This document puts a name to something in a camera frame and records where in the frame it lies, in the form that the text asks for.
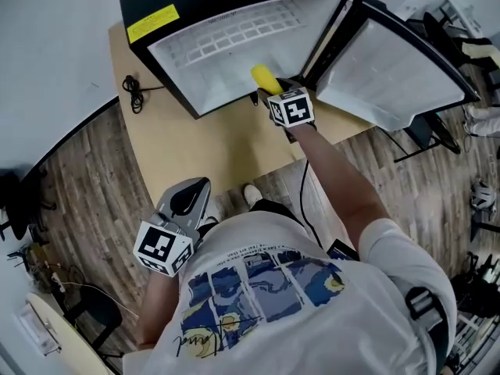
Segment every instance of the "round white table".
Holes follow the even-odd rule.
[[[31,304],[45,328],[59,343],[61,359],[78,375],[113,375],[94,349],[77,330],[41,296],[28,293],[26,301]]]

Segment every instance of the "graphic print on shirt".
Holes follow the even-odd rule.
[[[307,309],[317,309],[345,288],[340,269],[331,262],[295,250],[248,253],[237,266],[219,266],[188,281],[189,309],[173,340],[177,356],[181,351],[197,358],[223,354],[263,323],[303,310],[304,298],[312,303]]]
[[[250,330],[255,329],[258,316],[245,296],[236,268],[224,268],[212,275],[215,294],[213,305],[220,319],[223,340],[228,348],[235,346]]]
[[[275,266],[269,253],[259,253],[243,258],[248,274],[248,284],[255,293],[267,322],[295,314],[302,308],[295,286]]]
[[[341,271],[331,262],[300,259],[287,264],[287,268],[316,307],[327,304],[344,290],[344,283],[338,275]]]

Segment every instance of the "floor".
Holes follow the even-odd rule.
[[[376,128],[343,141],[337,148],[375,185],[393,219],[451,277],[463,267],[470,248],[470,185],[481,177],[498,188],[496,150],[500,143],[488,138],[464,139],[460,108],[443,112],[441,117],[459,141],[462,154],[438,147],[394,164],[401,152]],[[408,150],[415,149],[404,133],[393,136]],[[295,162],[255,180],[266,198],[285,204],[299,219],[298,191],[304,165],[304,161]],[[120,107],[113,106],[85,126],[43,168],[48,171],[45,197],[58,205],[54,212],[43,212],[50,249],[64,266],[78,266],[87,282],[137,312],[148,272],[135,262],[131,251],[141,219],[147,219],[153,207]],[[304,203],[323,245],[335,238],[346,240],[312,172],[306,178]],[[239,188],[235,188],[214,196],[208,214],[226,218],[245,210]],[[500,235],[481,231],[473,248],[499,253],[497,246]],[[135,318],[123,311],[122,326],[102,350],[133,349],[134,324]],[[91,338],[101,329],[85,316],[79,325]]]

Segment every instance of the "wooden table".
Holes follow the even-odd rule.
[[[94,349],[83,339],[73,326],[42,297],[28,293],[26,301],[31,304],[41,322],[59,343],[60,358],[77,375],[113,375]]]
[[[158,90],[145,96],[140,114],[133,114],[130,96],[122,89],[125,76],[133,75],[142,88],[159,86],[159,81],[129,49],[123,23],[109,29],[109,44],[130,142],[154,204],[168,187],[191,177],[208,177],[212,195],[218,195],[304,156],[269,120],[266,107],[255,107],[250,98],[194,120],[167,90]],[[332,144],[373,126],[314,98],[312,102],[318,130]]]

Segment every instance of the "black strap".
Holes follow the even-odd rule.
[[[425,327],[436,351],[436,373],[445,366],[448,351],[448,320],[445,308],[426,287],[414,287],[405,298],[413,320]]]

